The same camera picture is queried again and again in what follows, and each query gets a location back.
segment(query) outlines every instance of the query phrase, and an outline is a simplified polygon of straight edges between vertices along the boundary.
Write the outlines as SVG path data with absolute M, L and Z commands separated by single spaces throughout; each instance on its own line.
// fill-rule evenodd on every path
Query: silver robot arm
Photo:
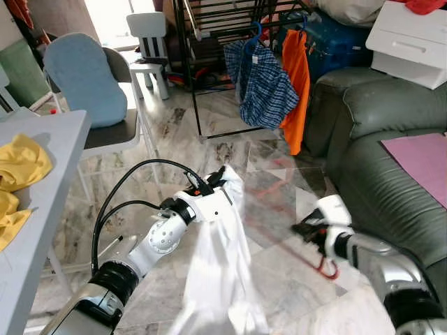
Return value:
M 385 306 L 396 335 L 447 335 L 447 319 L 429 279 L 403 250 L 358 234 L 338 195 L 317 202 L 317 209 L 292 229 L 318 245 L 324 256 L 348 260 L 371 282 Z
M 139 282 L 156 262 L 172 253 L 193 221 L 213 221 L 234 215 L 235 206 L 222 187 L 225 167 L 207 181 L 213 193 L 201 195 L 194 186 L 161 204 L 159 220 L 138 243 L 125 237 L 90 281 L 80 288 L 41 335 L 110 335 Z

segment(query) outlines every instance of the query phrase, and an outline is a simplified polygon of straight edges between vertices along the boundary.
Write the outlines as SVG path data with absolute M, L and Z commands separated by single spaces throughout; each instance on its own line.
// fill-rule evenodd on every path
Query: blue plaid shirt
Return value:
M 241 102 L 240 116 L 250 126 L 276 129 L 298 104 L 298 95 L 270 49 L 258 43 L 248 57 L 244 46 L 245 41 L 238 40 L 224 48 L 227 71 Z

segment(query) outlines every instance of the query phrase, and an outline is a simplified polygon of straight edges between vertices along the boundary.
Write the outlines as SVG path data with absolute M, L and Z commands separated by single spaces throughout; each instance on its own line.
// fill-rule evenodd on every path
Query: pink mat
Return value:
M 400 166 L 447 208 L 447 138 L 427 134 L 382 143 Z

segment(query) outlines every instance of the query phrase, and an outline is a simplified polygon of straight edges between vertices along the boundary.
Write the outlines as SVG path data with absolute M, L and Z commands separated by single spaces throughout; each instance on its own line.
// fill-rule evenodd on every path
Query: green cloth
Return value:
M 0 51 L 0 64 L 10 81 L 6 89 L 20 106 L 31 106 L 50 90 L 26 40 Z

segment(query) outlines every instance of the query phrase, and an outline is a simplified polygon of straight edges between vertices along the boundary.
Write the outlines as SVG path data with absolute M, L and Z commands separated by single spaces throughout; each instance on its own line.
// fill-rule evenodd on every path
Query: blue cushion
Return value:
M 83 33 L 52 42 L 45 71 L 65 96 L 71 110 L 86 110 L 91 127 L 111 126 L 127 113 L 127 99 L 110 70 L 102 47 Z

